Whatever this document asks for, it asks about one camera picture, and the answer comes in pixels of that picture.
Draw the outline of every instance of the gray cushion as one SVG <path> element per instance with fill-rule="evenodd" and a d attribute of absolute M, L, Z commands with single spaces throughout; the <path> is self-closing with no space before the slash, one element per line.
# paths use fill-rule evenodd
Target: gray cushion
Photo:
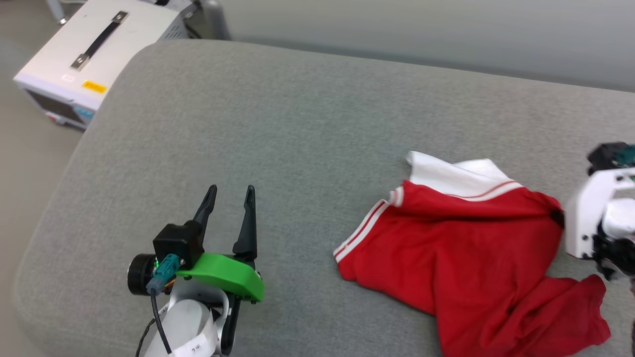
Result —
<path fill-rule="evenodd" d="M 241 309 L 233 356 L 440 356 L 433 317 L 343 281 L 332 251 L 408 177 L 416 150 L 491 158 L 566 200 L 597 143 L 635 140 L 635 96 L 471 72 L 214 41 L 141 51 L 82 138 L 13 291 L 51 356 L 130 356 L 151 318 L 126 269 L 169 222 L 219 188 L 205 248 L 231 251 L 257 190 L 265 301 Z M 561 253 L 551 274 L 594 264 Z M 608 284 L 613 337 L 630 351 L 633 297 Z"/>

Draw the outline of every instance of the teal connector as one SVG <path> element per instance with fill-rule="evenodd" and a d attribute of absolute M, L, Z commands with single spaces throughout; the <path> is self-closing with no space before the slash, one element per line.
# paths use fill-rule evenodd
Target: teal connector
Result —
<path fill-rule="evenodd" d="M 159 295 L 170 279 L 176 275 L 180 266 L 179 259 L 175 254 L 166 255 L 159 267 L 152 273 L 152 279 L 145 286 L 145 289 L 149 294 L 153 294 L 152 291 L 154 291 L 154 295 Z"/>

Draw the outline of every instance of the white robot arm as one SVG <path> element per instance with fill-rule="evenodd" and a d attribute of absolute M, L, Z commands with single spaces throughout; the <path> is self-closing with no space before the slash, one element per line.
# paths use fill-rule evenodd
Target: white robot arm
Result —
<path fill-rule="evenodd" d="M 150 296 L 157 325 L 145 357 L 228 356 L 242 301 L 261 302 L 264 284 L 255 269 L 257 253 L 255 189 L 247 188 L 243 224 L 232 255 L 206 253 L 203 239 L 216 200 L 210 187 L 194 219 L 168 224 L 152 241 L 155 254 L 137 255 L 128 268 L 128 289 Z M 156 296 L 170 295 L 166 307 L 157 308 Z"/>
<path fill-rule="evenodd" d="M 607 280 L 635 277 L 635 199 L 617 198 L 635 189 L 635 147 L 602 144 L 589 155 L 589 179 L 566 206 L 565 250 L 595 260 Z"/>

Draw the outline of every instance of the white wall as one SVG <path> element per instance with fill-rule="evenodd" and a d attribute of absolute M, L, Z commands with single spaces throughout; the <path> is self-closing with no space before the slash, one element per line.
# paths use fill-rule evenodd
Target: white wall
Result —
<path fill-rule="evenodd" d="M 222 0 L 233 39 L 635 91 L 634 0 Z"/>

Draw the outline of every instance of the gray floor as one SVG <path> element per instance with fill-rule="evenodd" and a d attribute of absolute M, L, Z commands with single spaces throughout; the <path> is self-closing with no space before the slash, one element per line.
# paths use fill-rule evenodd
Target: gray floor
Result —
<path fill-rule="evenodd" d="M 11 310 L 15 268 L 81 132 L 54 125 L 13 84 L 13 76 L 58 26 L 44 0 L 0 0 L 0 346 L 3 356 L 43 357 Z"/>

